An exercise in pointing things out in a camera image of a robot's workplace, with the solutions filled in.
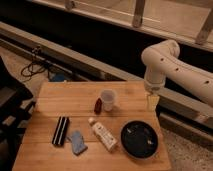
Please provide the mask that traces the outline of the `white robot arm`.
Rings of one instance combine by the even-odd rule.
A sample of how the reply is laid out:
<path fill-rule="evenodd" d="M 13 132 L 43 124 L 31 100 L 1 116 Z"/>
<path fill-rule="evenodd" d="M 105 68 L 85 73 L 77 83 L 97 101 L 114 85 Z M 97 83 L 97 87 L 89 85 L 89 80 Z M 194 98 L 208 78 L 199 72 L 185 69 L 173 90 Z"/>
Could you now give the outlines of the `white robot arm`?
<path fill-rule="evenodd" d="M 179 55 L 180 46 L 175 40 L 165 40 L 142 51 L 146 89 L 149 92 L 160 90 L 169 78 L 213 107 L 213 73 L 179 60 Z"/>

